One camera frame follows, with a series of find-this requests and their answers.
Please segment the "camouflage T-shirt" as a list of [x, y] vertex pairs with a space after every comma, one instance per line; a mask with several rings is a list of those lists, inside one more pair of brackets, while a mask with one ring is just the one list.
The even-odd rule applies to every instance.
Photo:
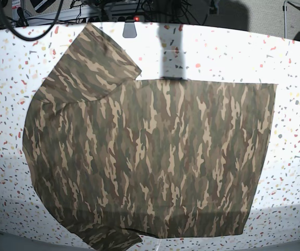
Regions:
[[95, 250], [240, 235], [271, 134], [275, 84], [138, 80], [87, 24], [36, 91], [23, 150], [50, 214]]

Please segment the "metal stand pole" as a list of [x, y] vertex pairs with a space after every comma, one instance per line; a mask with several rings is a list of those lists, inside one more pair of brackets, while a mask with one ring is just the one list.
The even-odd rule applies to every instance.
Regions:
[[287, 6], [292, 5], [294, 7], [300, 7], [299, 1], [284, 1], [283, 2], [283, 16], [284, 16], [284, 38], [288, 38], [288, 32], [287, 32]]

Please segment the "black power strip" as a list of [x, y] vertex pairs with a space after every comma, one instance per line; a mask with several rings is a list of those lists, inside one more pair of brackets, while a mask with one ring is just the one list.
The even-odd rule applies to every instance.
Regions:
[[136, 15], [136, 16], [122, 15], [122, 16], [113, 16], [112, 18], [109, 18], [109, 17], [100, 18], [98, 16], [86, 18], [87, 22], [125, 22], [127, 20], [145, 22], [145, 16], [143, 16], [143, 15]]

